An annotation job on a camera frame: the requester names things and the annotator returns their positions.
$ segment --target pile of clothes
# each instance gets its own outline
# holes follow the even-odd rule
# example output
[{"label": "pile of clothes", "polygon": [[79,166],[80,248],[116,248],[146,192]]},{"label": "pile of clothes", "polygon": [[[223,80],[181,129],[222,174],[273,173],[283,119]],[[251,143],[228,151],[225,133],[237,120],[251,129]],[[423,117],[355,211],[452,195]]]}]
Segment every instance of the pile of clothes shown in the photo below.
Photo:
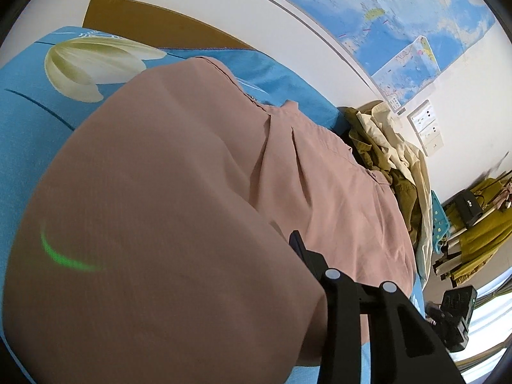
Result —
[{"label": "pile of clothes", "polygon": [[342,110],[351,126],[342,138],[355,149],[355,159],[369,170],[380,171],[396,196],[424,286],[432,255],[432,197],[425,156],[396,132],[386,102]]}]

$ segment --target beige jacket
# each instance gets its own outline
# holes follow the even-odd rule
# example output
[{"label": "beige jacket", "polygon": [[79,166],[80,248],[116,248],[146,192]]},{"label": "beige jacket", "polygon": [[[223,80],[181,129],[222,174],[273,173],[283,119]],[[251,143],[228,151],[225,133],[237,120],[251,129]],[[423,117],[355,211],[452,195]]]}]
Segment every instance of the beige jacket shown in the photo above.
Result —
[{"label": "beige jacket", "polygon": [[432,258],[432,193],[428,179],[427,162],[423,152],[414,144],[404,140],[396,132],[391,110],[382,102],[371,111],[371,115],[360,114],[359,120],[365,131],[381,147],[388,161],[416,185],[421,206],[422,227],[416,252],[418,274],[423,287],[427,284]]}]

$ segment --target olive green clothing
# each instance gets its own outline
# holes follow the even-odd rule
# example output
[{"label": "olive green clothing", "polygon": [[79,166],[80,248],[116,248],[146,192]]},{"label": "olive green clothing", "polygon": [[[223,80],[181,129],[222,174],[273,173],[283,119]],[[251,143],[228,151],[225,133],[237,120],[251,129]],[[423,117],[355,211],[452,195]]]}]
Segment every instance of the olive green clothing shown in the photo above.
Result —
[{"label": "olive green clothing", "polygon": [[391,166],[377,143],[373,141],[364,130],[363,125],[357,117],[358,112],[359,111],[354,108],[347,108],[344,111],[345,119],[349,122],[351,127],[349,137],[363,159],[364,166],[369,170],[380,170],[391,184],[393,182],[389,174]]},{"label": "olive green clothing", "polygon": [[[501,190],[503,184],[495,183],[495,179],[486,179],[479,183],[471,192],[477,196],[480,204],[489,203]],[[488,211],[492,204],[488,205],[484,212]],[[446,216],[457,231],[464,228],[457,208],[451,204],[446,209]],[[457,285],[468,281],[477,273],[487,261],[498,251],[500,246],[512,235],[512,208],[496,210],[478,224],[469,228],[459,236],[462,252],[462,264],[452,270],[450,277]]]},{"label": "olive green clothing", "polygon": [[407,180],[402,172],[391,168],[389,161],[378,144],[364,130],[363,125],[357,117],[358,112],[359,111],[354,108],[344,110],[345,118],[351,127],[349,137],[357,153],[359,153],[364,166],[369,170],[380,171],[390,183],[395,193],[400,213],[404,217],[411,243],[416,251],[418,235],[419,233],[421,234],[422,218],[416,186]]}]

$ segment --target bed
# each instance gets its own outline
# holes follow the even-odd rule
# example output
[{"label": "bed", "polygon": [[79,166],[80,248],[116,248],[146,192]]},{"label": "bed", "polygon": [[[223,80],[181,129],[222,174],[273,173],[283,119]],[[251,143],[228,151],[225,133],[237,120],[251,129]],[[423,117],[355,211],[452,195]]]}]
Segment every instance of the bed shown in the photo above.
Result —
[{"label": "bed", "polygon": [[[92,74],[97,76],[94,82],[81,80],[76,71],[67,76],[61,73],[66,70],[66,67],[62,68],[63,57],[86,56],[87,45],[99,39],[108,39],[114,53],[120,53],[118,49],[122,48],[130,56],[120,58],[120,63],[115,65],[105,59],[96,59],[96,66],[101,65],[106,73]],[[0,82],[3,83],[0,99],[4,106],[4,117],[0,122],[0,137],[4,139],[0,143],[0,212],[3,221],[0,231],[0,291],[3,290],[10,246],[24,208],[39,178],[72,132],[143,69],[196,56],[208,56],[224,63],[244,92],[262,104],[281,105],[293,97],[301,111],[316,124],[337,134],[348,128],[339,110],[314,88],[258,51],[156,50],[95,30],[76,27],[56,30],[29,46],[0,70]],[[89,64],[87,72],[96,66]],[[416,278],[411,301],[424,316],[419,278]],[[2,323],[0,328],[4,339]],[[362,383],[369,383],[369,344],[362,346],[362,360]],[[288,382],[309,384],[316,382],[317,376],[316,367],[296,367]]]}]

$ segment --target yellow cloth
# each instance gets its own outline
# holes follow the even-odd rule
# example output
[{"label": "yellow cloth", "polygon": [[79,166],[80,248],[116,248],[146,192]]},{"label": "yellow cloth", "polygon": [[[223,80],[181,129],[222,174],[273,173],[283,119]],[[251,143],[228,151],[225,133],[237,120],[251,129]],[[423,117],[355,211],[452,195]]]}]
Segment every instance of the yellow cloth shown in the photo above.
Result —
[{"label": "yellow cloth", "polygon": [[[365,105],[363,109],[367,109],[368,112],[371,112],[371,109],[380,102],[382,101],[370,102]],[[386,140],[382,132],[373,125],[375,130],[380,133],[380,135],[377,134],[377,136],[380,137],[380,144],[375,142],[366,132],[363,126],[364,121],[362,120],[362,116],[370,117],[369,115],[366,113],[361,114],[360,111],[354,108],[345,108],[344,114],[346,120],[352,127],[349,132],[349,137],[359,153],[360,158],[363,160],[364,166],[369,170],[378,170],[390,183],[395,193],[400,213],[404,217],[404,222],[407,226],[409,237],[411,238],[411,244],[416,253],[418,248],[418,236],[421,233],[422,213],[414,181],[411,182],[408,180],[393,163],[388,161],[383,151],[384,149],[380,146],[380,144],[383,144]],[[412,179],[409,169],[405,168],[405,171],[408,173],[410,179]]]},{"label": "yellow cloth", "polygon": [[409,165],[409,170],[414,179],[418,200],[421,206],[421,235],[416,251],[416,265],[420,276],[421,285],[425,287],[430,274],[432,259],[432,193],[428,178],[427,161],[423,152],[414,144],[405,141],[400,133],[395,130],[395,122],[391,116],[391,110],[386,102],[381,102],[372,108],[371,121],[364,120],[370,127],[376,125],[384,134],[390,146],[397,152],[400,162]]},{"label": "yellow cloth", "polygon": [[400,172],[402,172],[405,178],[415,186],[416,183],[414,182],[413,175],[411,174],[411,171],[409,169],[409,163],[405,159],[404,154],[400,155],[398,151],[395,149],[395,147],[393,147],[389,143],[386,136],[382,133],[380,128],[377,127],[377,124],[373,121],[374,118],[371,115],[361,114],[360,112],[357,113],[357,118],[359,118],[359,121],[363,125],[363,128],[366,131],[366,133],[380,147],[382,153],[384,153],[384,156],[386,157],[386,160],[390,164],[391,169],[400,170]]},{"label": "yellow cloth", "polygon": [[[494,183],[496,180],[489,178],[475,186],[471,191],[476,195],[479,203],[488,203],[503,187],[502,183]],[[464,228],[455,205],[450,205],[446,210],[452,225],[458,230]],[[498,251],[500,246],[512,235],[512,208],[504,211],[496,210],[484,220],[469,228],[459,236],[462,252],[462,265],[451,273],[452,279],[460,285],[468,281],[487,263]]]}]

